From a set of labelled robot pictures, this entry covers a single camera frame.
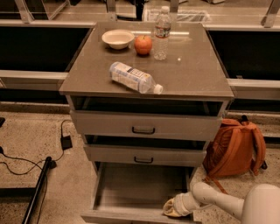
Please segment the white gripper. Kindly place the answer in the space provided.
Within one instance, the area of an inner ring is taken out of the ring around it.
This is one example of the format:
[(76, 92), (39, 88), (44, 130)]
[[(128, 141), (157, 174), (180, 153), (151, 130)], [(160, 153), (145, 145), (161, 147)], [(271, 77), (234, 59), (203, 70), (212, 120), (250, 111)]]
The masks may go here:
[(164, 209), (168, 209), (164, 210), (164, 215), (173, 218), (187, 216), (198, 210), (200, 206), (201, 204), (193, 197), (191, 192), (181, 193), (176, 195), (174, 199), (168, 199), (164, 203)]

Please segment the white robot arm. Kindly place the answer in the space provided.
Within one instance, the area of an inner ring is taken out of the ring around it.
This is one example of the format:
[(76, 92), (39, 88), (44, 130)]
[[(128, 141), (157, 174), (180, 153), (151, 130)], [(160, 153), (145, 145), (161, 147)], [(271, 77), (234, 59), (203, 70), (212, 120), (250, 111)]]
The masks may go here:
[(240, 199), (199, 182), (190, 192), (166, 201), (163, 213), (182, 217), (210, 206), (219, 207), (241, 224), (280, 224), (280, 188), (270, 184), (255, 185), (245, 199)]

